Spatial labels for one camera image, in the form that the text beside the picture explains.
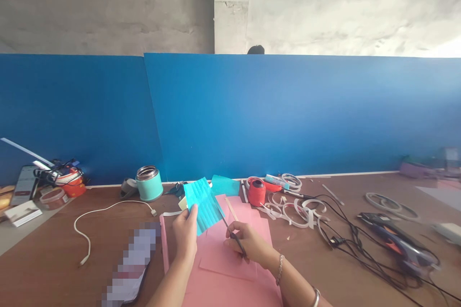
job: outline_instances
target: silver bangle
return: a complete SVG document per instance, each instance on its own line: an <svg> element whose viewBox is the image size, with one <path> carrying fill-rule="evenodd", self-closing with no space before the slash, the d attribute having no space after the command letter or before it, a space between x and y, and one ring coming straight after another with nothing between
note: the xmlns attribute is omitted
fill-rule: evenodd
<svg viewBox="0 0 461 307"><path fill-rule="evenodd" d="M282 254L280 254L279 275L277 276L277 279L275 280L276 285L280 284L280 278L282 277L282 261L283 261L283 258L285 258L285 257Z"/></svg>
<svg viewBox="0 0 461 307"><path fill-rule="evenodd" d="M312 307L317 307L318 306L318 301L320 300L320 292L317 288L315 287L312 287L315 291L315 300L314 300L314 304L312 305Z"/></svg>

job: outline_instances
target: left hand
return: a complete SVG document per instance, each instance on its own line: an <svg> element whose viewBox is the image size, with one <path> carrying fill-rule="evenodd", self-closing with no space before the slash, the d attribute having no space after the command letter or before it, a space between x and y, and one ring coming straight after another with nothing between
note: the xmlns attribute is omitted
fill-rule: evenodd
<svg viewBox="0 0 461 307"><path fill-rule="evenodd" d="M197 253L197 212L194 204L191 212L184 210L173 222L173 231L176 237L176 258L194 261Z"/></svg>

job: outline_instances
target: dark hair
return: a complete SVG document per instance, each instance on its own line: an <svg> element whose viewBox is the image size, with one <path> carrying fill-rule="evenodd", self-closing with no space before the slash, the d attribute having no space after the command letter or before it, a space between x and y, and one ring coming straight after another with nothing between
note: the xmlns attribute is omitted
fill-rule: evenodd
<svg viewBox="0 0 461 307"><path fill-rule="evenodd" d="M264 54L264 47L261 45L252 46L247 54Z"/></svg>

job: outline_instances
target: gray wall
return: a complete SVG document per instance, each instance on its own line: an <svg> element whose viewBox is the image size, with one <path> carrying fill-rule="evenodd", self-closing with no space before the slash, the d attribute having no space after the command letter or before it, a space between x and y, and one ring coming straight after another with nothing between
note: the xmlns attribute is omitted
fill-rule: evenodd
<svg viewBox="0 0 461 307"><path fill-rule="evenodd" d="M461 57L461 0L215 0L215 53Z"/></svg>
<svg viewBox="0 0 461 307"><path fill-rule="evenodd" d="M213 53L213 0L0 0L0 53Z"/></svg>

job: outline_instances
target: folded teal paper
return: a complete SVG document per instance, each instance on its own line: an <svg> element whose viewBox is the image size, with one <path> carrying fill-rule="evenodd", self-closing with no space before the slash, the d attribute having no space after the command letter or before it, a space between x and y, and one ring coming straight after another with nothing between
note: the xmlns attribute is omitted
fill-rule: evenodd
<svg viewBox="0 0 461 307"><path fill-rule="evenodd" d="M211 183L213 185L211 190L215 196L225 194L228 197L234 197L239 195L239 181L229 179L228 177L222 177L220 175L213 175Z"/></svg>
<svg viewBox="0 0 461 307"><path fill-rule="evenodd" d="M196 182L185 184L184 191L189 211L192 205L197 204L198 206L197 236L200 236L205 230L222 219L219 212L222 212L222 209L204 177Z"/></svg>

